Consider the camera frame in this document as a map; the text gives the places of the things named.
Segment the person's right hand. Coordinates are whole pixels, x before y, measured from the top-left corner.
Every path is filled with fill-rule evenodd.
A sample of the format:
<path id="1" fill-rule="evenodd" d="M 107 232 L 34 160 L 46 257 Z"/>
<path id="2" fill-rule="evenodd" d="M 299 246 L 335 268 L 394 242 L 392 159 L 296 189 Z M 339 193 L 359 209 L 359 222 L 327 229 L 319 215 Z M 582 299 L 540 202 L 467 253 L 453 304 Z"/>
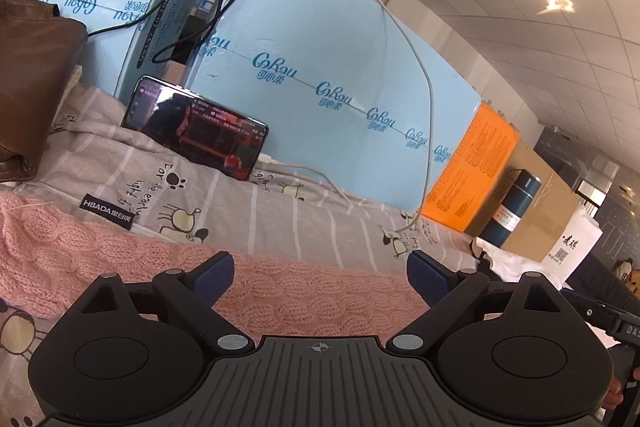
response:
<path id="1" fill-rule="evenodd" d="M 621 405 L 624 401 L 625 396 L 623 383 L 616 376 L 613 376 L 610 382 L 610 387 L 608 387 L 608 392 L 603 399 L 601 407 L 603 410 L 612 411 L 615 410 L 616 407 Z"/>

